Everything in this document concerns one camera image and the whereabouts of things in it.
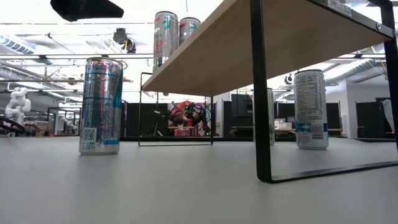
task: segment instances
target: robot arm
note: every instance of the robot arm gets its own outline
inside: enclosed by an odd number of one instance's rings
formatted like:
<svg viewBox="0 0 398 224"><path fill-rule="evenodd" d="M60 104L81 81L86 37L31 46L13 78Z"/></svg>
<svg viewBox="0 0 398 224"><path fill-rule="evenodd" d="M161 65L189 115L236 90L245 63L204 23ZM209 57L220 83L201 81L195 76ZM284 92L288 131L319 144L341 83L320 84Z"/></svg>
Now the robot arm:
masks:
<svg viewBox="0 0 398 224"><path fill-rule="evenodd" d="M74 131L77 130L77 126L75 126L71 121L68 121L68 120L66 119L66 117L62 117L61 120L64 121L65 124L66 124L68 127L72 127L72 129L73 129Z"/></svg>
<svg viewBox="0 0 398 224"><path fill-rule="evenodd" d="M210 134L210 128L207 125L206 109L201 106L191 103L185 106L185 116L192 120L193 125L198 124L200 121L203 124L203 130L208 136Z"/></svg>
<svg viewBox="0 0 398 224"><path fill-rule="evenodd" d="M27 88L17 87L11 93L10 102L6 106L6 116L8 118L14 118L15 121L19 124L23 124L24 122L24 112L30 111L30 100L26 99L26 94L28 93Z"/></svg>

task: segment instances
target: black metal frame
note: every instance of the black metal frame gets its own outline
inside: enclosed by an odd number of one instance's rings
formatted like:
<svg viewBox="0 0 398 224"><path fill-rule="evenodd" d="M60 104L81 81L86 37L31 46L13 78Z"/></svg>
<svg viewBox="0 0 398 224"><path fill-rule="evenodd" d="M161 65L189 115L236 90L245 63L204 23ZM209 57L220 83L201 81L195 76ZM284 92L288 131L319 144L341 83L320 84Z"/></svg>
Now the black metal frame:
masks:
<svg viewBox="0 0 398 224"><path fill-rule="evenodd" d="M337 11L329 8L323 0L307 0L333 12L339 16L346 17ZM392 113L394 116L394 125L398 126L398 49L395 35L394 12L392 3L388 0L369 0L373 4L381 8L382 24L370 22L364 16L353 13L352 17L346 17L349 20L375 30L391 40L384 43L386 51L386 63L389 79L389 87L391 94ZM264 24L263 24L263 5L262 0L250 0L251 11L251 38L252 38L252 66L254 81L254 115L256 120L256 162L257 177L264 182L274 184L279 182L287 182L300 179L308 179L313 177L321 177L326 175L344 174L361 170L378 169L383 167L398 166L398 161L382 162L376 164L363 164L358 166L340 167L334 169L312 170L308 172L298 172L283 176L272 176L271 169L271 149L268 138L263 136L269 135L268 125L268 97L267 97L267 80L266 80L266 41L264 40ZM396 143L398 148L398 134L396 133Z"/></svg>
<svg viewBox="0 0 398 224"><path fill-rule="evenodd" d="M147 141L148 139L153 139L153 141L171 141L171 138L173 137L141 137L141 104L142 104L142 75L153 75L153 73L148 73L148 72L142 72L141 77L140 77L140 90L139 90L139 109L138 109L138 137L137 137L137 142L138 146L142 147L152 147L152 146L212 146L214 143L214 132L215 132L215 106L213 102L213 97L210 98L210 113L211 113L211 118L210 118L210 137L198 137L198 142L202 142L202 139L209 139L210 144L141 144L142 138ZM157 93L157 101L156 103L159 102L159 92Z"/></svg>
<svg viewBox="0 0 398 224"><path fill-rule="evenodd" d="M59 111L64 111L65 112L65 117L66 117L67 112L73 112L73 124L75 124L77 111L68 111L68 110L65 110L65 109L76 109L76 108L72 108L72 107L49 107L47 109L47 121L50 121L50 111L51 110L59 110ZM81 108L79 108L79 125L78 125L77 135L80 135L80 121L81 121ZM54 130L54 133L55 133L55 116L54 116L54 121L53 121L53 130Z"/></svg>

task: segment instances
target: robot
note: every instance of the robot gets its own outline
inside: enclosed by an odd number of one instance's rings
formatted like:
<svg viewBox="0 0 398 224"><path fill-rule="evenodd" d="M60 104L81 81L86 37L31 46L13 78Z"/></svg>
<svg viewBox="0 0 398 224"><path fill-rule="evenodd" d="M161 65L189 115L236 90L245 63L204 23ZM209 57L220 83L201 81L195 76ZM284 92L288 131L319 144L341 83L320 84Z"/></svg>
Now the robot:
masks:
<svg viewBox="0 0 398 224"><path fill-rule="evenodd" d="M78 129L78 127L74 125L72 121L67 120L66 117L62 117L61 120L65 122L66 126L71 127L72 130L76 131Z"/></svg>
<svg viewBox="0 0 398 224"><path fill-rule="evenodd" d="M24 125L25 113L30 111L30 100L26 98L27 88L17 87L11 93L10 102L6 106L6 117L20 125Z"/></svg>

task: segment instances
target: shelf top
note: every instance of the shelf top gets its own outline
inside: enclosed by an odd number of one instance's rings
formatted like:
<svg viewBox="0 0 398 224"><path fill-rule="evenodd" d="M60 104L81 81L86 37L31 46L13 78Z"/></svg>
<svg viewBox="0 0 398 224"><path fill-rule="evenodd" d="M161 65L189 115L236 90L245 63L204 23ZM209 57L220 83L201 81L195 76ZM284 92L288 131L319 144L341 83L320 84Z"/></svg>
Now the shelf top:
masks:
<svg viewBox="0 0 398 224"><path fill-rule="evenodd" d="M391 40L394 30L337 0L263 0L267 78ZM215 96L252 84L250 0L224 0L143 85Z"/></svg>

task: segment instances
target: energy drink can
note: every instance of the energy drink can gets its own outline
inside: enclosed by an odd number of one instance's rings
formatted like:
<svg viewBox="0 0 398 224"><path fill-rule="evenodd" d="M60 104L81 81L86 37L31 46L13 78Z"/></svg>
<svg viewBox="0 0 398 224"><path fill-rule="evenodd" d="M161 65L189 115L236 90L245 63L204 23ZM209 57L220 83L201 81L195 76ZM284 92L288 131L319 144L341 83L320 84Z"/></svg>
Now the energy drink can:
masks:
<svg viewBox="0 0 398 224"><path fill-rule="evenodd" d="M110 58L89 58L83 91L79 151L108 155L119 151L123 66Z"/></svg>
<svg viewBox="0 0 398 224"><path fill-rule="evenodd" d="M200 21L193 17L186 17L180 21L180 45L190 37L200 26Z"/></svg>
<svg viewBox="0 0 398 224"><path fill-rule="evenodd" d="M268 125L269 125L269 145L275 144L275 126L274 126L274 92L268 88ZM254 94L253 94L253 140L256 141L256 122L254 119Z"/></svg>
<svg viewBox="0 0 398 224"><path fill-rule="evenodd" d="M178 17L172 12L161 11L155 15L154 72L178 48Z"/></svg>
<svg viewBox="0 0 398 224"><path fill-rule="evenodd" d="M294 76L296 143L299 149L329 146L325 81L321 70L297 72Z"/></svg>

